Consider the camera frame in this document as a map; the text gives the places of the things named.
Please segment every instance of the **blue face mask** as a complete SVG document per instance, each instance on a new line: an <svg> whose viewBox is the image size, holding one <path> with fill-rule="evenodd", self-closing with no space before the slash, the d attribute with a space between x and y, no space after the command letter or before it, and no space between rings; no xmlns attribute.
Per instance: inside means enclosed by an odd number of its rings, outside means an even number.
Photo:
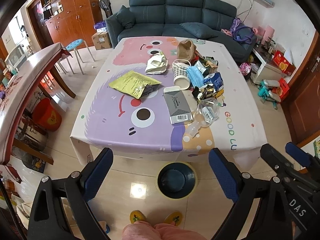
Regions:
<svg viewBox="0 0 320 240"><path fill-rule="evenodd" d="M193 87L203 87L203 75L196 66L191 66L187 68L187 75L191 80Z"/></svg>

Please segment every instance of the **blue stool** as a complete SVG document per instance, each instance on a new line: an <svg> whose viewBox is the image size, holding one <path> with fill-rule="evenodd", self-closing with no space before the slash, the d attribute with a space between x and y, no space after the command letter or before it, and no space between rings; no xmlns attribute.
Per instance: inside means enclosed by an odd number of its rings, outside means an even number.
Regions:
<svg viewBox="0 0 320 240"><path fill-rule="evenodd" d="M87 49L88 49L88 51L89 51L89 53L90 53L93 61L95 61L94 58L93 58L93 56L92 56L92 54L91 54L91 51L90 51L89 48L88 48L87 43L85 42L85 40L79 39L79 40L76 40L76 41L71 42L68 46L66 46L67 51L72 51L72 50L74 50L82 74L84 74L84 73L83 73L83 71L82 71L82 68L81 68L81 65L80 65L80 62L79 62L79 59L78 59L78 55L79 55L79 58L80 58L80 60L81 60L82 63L83 63L83 60L82 60L82 58L80 57L80 54L79 54L79 52L78 52L78 50L77 50L77 47L80 46L83 42L84 42L85 46L87 47Z"/></svg>

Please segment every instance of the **yellow slipper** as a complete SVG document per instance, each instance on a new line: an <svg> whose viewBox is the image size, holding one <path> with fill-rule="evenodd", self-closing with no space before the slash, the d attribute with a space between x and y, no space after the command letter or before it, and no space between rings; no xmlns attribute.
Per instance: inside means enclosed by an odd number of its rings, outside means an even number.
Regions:
<svg viewBox="0 0 320 240"><path fill-rule="evenodd" d="M130 213L130 222L133 224L137 221L146 221L146 217L139 210L134 210Z"/></svg>
<svg viewBox="0 0 320 240"><path fill-rule="evenodd" d="M182 219L182 213L180 211L175 211L164 219L164 223L178 226L181 224Z"/></svg>

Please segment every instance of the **blue gripper pad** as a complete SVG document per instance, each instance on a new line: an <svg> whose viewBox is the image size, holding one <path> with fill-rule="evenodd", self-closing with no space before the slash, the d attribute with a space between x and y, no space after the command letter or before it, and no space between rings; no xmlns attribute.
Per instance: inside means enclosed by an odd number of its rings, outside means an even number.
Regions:
<svg viewBox="0 0 320 240"><path fill-rule="evenodd" d="M289 142L285 145L285 151L292 158L294 158L301 166L309 167L311 165L309 154L305 153L292 142Z"/></svg>
<svg viewBox="0 0 320 240"><path fill-rule="evenodd" d="M216 175L226 198L231 199L233 203L236 203L239 198L237 183L214 149L209 152L209 164Z"/></svg>
<svg viewBox="0 0 320 240"><path fill-rule="evenodd" d="M88 174L83 185L83 188L84 188L83 198L86 202L88 202L89 200L93 199L96 196L104 178L106 177L108 171L110 170L112 163L113 163L112 150L109 148L104 148L93 162L87 164L87 166L92 165L93 169L91 173Z"/></svg>

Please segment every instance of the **person's leg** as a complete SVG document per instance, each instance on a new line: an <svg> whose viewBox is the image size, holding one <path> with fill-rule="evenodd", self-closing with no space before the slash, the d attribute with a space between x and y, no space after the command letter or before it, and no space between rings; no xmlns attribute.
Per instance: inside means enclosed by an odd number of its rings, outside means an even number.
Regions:
<svg viewBox="0 0 320 240"><path fill-rule="evenodd" d="M207 240L197 232L178 228L182 218L182 213L175 211L164 220L164 223L155 225L162 240Z"/></svg>
<svg viewBox="0 0 320 240"><path fill-rule="evenodd" d="M122 240L161 240L160 233L148 222L146 217L138 210L130 214L130 225L122 231Z"/></svg>

